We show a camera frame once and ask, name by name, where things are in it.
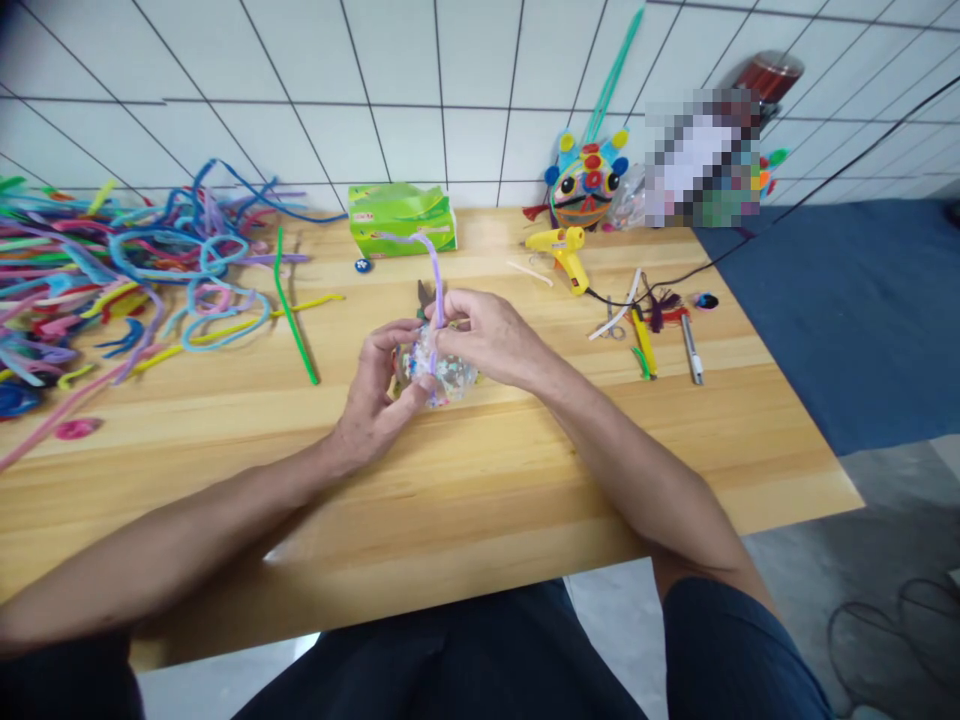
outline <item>box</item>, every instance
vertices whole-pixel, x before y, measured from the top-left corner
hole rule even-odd
[[[419,190],[409,183],[353,185],[347,196],[350,232],[365,258],[423,255],[422,243],[398,242],[422,232],[437,252],[457,249],[457,221],[440,187]]]

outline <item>person's left hand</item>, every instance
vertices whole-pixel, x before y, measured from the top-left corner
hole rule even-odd
[[[394,320],[363,341],[347,406],[331,433],[336,452],[344,454],[342,459],[353,470],[383,457],[436,389],[436,381],[425,377],[418,381],[422,384],[409,385],[397,400],[387,394],[393,376],[393,350],[416,340],[422,324],[416,319]]]

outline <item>wooden table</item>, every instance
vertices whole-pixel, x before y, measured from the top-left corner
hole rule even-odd
[[[550,288],[505,264],[527,262],[518,243],[544,223],[531,225],[517,209],[458,215],[460,250],[441,256],[449,285],[513,302],[550,345],[703,474],[741,533],[861,507],[716,270],[674,287],[720,299],[716,311],[693,315],[706,385],[691,382],[678,327],[653,336],[660,379],[643,382],[625,321],[627,341],[588,342],[606,318],[601,303],[573,297],[562,275]],[[299,241],[314,258],[295,271],[297,298],[347,297],[301,315],[320,386],[309,384],[281,322],[237,347],[182,354],[108,389],[81,413],[106,421],[99,432],[79,442],[49,439],[0,476],[0,599],[148,510],[293,452],[336,422],[363,337],[413,315],[416,281],[430,279],[430,263],[380,260],[360,275],[345,223],[285,227],[290,251]],[[637,266],[655,282],[707,259],[686,229],[597,233],[581,258],[592,286],[618,300]],[[273,294],[261,269],[245,271],[243,284]],[[123,330],[114,323],[84,342]],[[2,426],[0,451],[41,418]],[[463,402],[424,412],[385,460],[145,628],[134,661],[148,668],[193,660],[642,554],[550,415],[525,393],[487,380]]]

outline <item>forearm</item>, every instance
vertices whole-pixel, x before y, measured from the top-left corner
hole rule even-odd
[[[168,607],[351,469],[331,436],[147,513],[0,607],[0,654],[125,627]]]
[[[633,530],[692,566],[752,563],[709,486],[557,358],[533,392],[573,441],[596,482]]]

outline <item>pile of pipe cleaners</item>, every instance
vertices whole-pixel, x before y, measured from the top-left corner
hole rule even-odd
[[[120,384],[181,351],[206,352],[236,342],[271,317],[286,314],[295,329],[291,311],[342,299],[327,295],[289,308],[278,280],[284,309],[274,312],[262,293],[231,279],[239,268],[255,264],[272,265],[279,278],[280,263],[308,259],[282,254],[282,247],[270,254],[266,243],[251,240],[250,232],[264,216],[281,212],[325,223],[346,215],[297,214],[291,208],[303,206],[282,198],[303,193],[276,192],[276,178],[258,190],[226,163],[223,167],[248,194],[217,199],[204,187],[204,178],[218,162],[209,161],[192,186],[172,190],[162,207],[149,201],[143,207],[119,207],[109,197],[112,181],[90,203],[54,188],[45,188],[45,197],[19,194],[24,178],[0,179],[0,422],[41,405],[46,389],[67,390],[95,369],[71,348],[85,329],[112,319],[126,322],[122,338],[96,346],[104,349],[104,358],[126,356],[123,362],[72,393],[0,459],[0,472],[52,432],[62,439],[93,432],[98,423],[89,419],[62,421],[106,384]],[[180,303],[169,286],[177,285],[185,286],[186,303],[173,311]],[[247,311],[255,318],[203,334],[208,323]],[[159,344],[181,326],[179,344]]]

